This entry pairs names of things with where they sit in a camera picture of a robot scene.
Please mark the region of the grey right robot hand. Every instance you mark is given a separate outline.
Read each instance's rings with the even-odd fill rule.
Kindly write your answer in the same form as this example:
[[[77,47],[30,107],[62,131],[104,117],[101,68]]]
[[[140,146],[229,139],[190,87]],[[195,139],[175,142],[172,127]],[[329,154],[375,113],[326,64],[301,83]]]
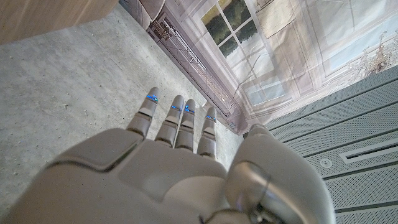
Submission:
[[[195,102],[176,96],[155,139],[152,88],[126,129],[109,129],[45,167],[3,223],[334,223],[318,172],[263,125],[229,168],[215,159],[216,110],[193,142]]]

